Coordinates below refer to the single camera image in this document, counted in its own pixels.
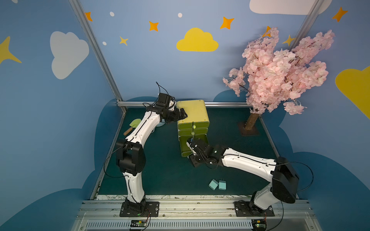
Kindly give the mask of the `yellow-green drawer cabinet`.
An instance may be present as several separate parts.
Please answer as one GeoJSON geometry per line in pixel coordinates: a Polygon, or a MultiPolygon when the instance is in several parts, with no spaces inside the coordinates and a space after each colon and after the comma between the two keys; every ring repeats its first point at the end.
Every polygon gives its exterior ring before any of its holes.
{"type": "Polygon", "coordinates": [[[207,109],[203,100],[178,101],[178,109],[184,109],[187,118],[177,121],[179,130],[205,129],[210,125],[207,109]]]}

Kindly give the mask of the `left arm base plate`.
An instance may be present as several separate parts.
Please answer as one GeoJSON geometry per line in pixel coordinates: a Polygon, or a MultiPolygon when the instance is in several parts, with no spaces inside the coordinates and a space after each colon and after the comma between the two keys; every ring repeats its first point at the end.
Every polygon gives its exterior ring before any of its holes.
{"type": "Polygon", "coordinates": [[[159,202],[142,202],[134,203],[125,201],[122,203],[119,216],[120,217],[158,217],[159,202]]]}

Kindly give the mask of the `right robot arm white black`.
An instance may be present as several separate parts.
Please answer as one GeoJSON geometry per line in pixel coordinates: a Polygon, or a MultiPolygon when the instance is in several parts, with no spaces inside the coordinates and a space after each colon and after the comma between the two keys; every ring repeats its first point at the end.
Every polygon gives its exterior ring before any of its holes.
{"type": "Polygon", "coordinates": [[[262,213],[279,201],[295,203],[299,176],[286,158],[278,157],[276,160],[259,158],[230,147],[221,145],[212,147],[200,138],[189,138],[187,146],[192,152],[189,158],[194,166],[205,163],[236,168],[269,182],[265,188],[253,193],[248,204],[251,213],[262,213]]]}

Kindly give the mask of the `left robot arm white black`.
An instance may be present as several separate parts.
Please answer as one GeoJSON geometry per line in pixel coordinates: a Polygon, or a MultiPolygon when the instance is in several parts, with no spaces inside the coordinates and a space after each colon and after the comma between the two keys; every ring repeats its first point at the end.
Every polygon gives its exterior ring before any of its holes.
{"type": "Polygon", "coordinates": [[[183,108],[152,109],[145,112],[139,125],[131,134],[119,143],[116,154],[116,164],[126,181],[128,191],[127,200],[136,205],[145,200],[142,184],[142,172],[146,164],[144,145],[152,131],[163,120],[166,122],[179,121],[188,115],[183,108]]]}

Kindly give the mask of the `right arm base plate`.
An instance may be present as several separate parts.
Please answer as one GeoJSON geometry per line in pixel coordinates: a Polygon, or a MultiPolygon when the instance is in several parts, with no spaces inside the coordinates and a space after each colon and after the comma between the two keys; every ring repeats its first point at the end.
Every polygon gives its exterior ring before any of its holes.
{"type": "Polygon", "coordinates": [[[254,205],[250,206],[249,201],[239,200],[234,202],[234,209],[237,217],[274,217],[273,208],[270,206],[262,210],[254,205]]]}

